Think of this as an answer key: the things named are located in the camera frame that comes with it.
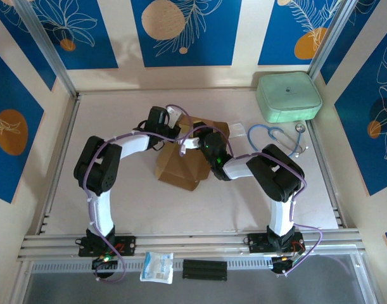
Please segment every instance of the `mint green case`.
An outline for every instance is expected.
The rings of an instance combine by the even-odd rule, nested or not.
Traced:
[[[262,116],[271,123],[313,119],[322,105],[312,79],[303,72],[261,77],[257,101]]]

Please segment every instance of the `plastic packet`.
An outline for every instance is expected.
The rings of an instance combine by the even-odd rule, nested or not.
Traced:
[[[174,278],[174,254],[147,252],[143,271],[140,274],[142,282],[158,282],[172,284]]]

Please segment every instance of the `stethoscope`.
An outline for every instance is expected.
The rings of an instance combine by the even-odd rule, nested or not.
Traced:
[[[247,138],[248,138],[248,141],[251,145],[251,147],[255,150],[255,151],[258,151],[258,148],[254,145],[254,143],[252,142],[251,140],[251,136],[250,136],[250,133],[251,131],[256,128],[256,127],[261,127],[261,128],[264,128],[264,129],[267,129],[268,130],[268,135],[271,139],[273,139],[274,141],[276,141],[278,144],[281,144],[282,146],[284,146],[286,149],[292,151],[290,154],[289,154],[289,157],[290,156],[295,156],[295,157],[299,157],[299,155],[301,155],[304,151],[306,151],[308,149],[308,147],[305,147],[303,148],[302,146],[300,146],[300,138],[301,138],[301,134],[304,133],[306,131],[306,126],[303,125],[302,123],[300,124],[297,124],[295,129],[298,133],[298,137],[297,137],[297,141],[295,141],[292,137],[290,137],[285,131],[283,131],[281,128],[279,127],[269,127],[267,125],[262,125],[262,124],[257,124],[257,125],[253,125],[252,127],[250,127],[248,129],[248,133],[247,133]],[[274,135],[276,134],[276,132],[279,132],[281,134],[283,134],[284,136],[286,136],[286,138],[288,138],[294,145],[294,149],[289,147],[285,142],[282,142],[280,140],[278,140],[278,138]]]

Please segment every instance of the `white table surface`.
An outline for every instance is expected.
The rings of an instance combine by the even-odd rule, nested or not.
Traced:
[[[128,133],[145,120],[154,106],[177,104],[192,116],[242,123],[248,130],[263,124],[255,92],[242,89],[190,91],[129,91],[82,96],[70,138],[46,234],[84,234],[89,223],[86,195],[73,178],[73,168],[87,139],[105,139]],[[296,123],[281,123],[293,138]],[[266,130],[251,133],[263,148],[273,141]],[[246,136],[231,139],[234,154],[253,150]],[[323,229],[338,228],[308,131],[300,144],[309,146],[295,162],[305,172],[308,188],[298,197],[295,222]],[[229,182],[211,173],[193,192],[156,180],[158,153],[145,151],[123,159],[111,192],[111,214],[117,232],[180,233],[265,230],[270,220],[270,199],[253,177]]]

